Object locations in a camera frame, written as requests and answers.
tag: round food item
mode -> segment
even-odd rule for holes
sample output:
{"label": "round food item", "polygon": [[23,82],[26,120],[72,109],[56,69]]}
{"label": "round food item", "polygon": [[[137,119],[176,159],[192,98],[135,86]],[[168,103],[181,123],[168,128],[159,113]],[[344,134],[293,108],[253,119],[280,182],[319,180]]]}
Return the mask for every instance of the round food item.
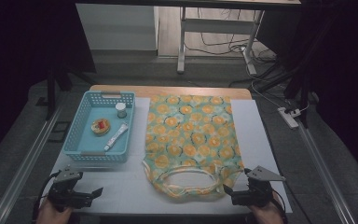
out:
{"label": "round food item", "polygon": [[91,125],[92,131],[98,136],[102,136],[109,132],[110,123],[107,119],[96,119]]}

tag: human hand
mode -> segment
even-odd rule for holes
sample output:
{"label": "human hand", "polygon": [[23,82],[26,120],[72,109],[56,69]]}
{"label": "human hand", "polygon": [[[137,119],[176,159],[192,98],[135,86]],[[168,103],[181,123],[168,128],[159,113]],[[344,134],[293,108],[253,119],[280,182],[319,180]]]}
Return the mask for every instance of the human hand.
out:
{"label": "human hand", "polygon": [[[273,192],[274,199],[279,202],[278,195]],[[264,207],[257,207],[254,205],[248,206],[258,224],[283,224],[283,219],[280,210],[272,203],[269,202]]]}
{"label": "human hand", "polygon": [[36,224],[66,224],[71,216],[73,208],[67,207],[63,212],[55,209],[47,198],[40,205]]}

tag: power strip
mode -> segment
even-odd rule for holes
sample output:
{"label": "power strip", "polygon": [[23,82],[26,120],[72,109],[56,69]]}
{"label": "power strip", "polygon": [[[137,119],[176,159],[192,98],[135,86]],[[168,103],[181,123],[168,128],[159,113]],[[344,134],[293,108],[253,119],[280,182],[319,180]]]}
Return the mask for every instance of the power strip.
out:
{"label": "power strip", "polygon": [[284,107],[278,108],[279,113],[283,117],[284,121],[286,121],[287,125],[289,125],[289,127],[291,129],[298,128],[298,123],[295,121],[295,119],[293,119],[293,117],[292,117],[292,115],[290,113],[286,114],[284,112],[285,110],[286,110],[286,108],[284,108]]}

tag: basket handle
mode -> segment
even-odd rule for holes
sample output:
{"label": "basket handle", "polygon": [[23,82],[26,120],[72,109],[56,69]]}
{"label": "basket handle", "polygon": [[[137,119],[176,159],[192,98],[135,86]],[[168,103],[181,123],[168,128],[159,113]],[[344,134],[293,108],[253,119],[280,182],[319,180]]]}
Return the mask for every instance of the basket handle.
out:
{"label": "basket handle", "polygon": [[81,151],[80,156],[104,157],[104,156],[106,156],[106,152],[104,152],[104,151]]}
{"label": "basket handle", "polygon": [[103,98],[121,98],[121,91],[101,91]]}

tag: tray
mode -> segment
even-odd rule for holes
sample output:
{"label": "tray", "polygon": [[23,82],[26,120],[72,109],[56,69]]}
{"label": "tray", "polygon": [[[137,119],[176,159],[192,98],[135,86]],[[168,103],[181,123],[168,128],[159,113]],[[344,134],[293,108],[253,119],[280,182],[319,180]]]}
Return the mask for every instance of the tray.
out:
{"label": "tray", "polygon": [[[124,119],[117,116],[115,108],[117,103],[126,104],[127,117]],[[86,91],[63,144],[62,152],[74,161],[125,162],[128,157],[134,109],[134,92]],[[107,134],[97,136],[91,130],[91,124],[96,119],[109,120],[111,127]],[[129,129],[108,151],[104,151],[104,146],[123,122],[129,125]]]}

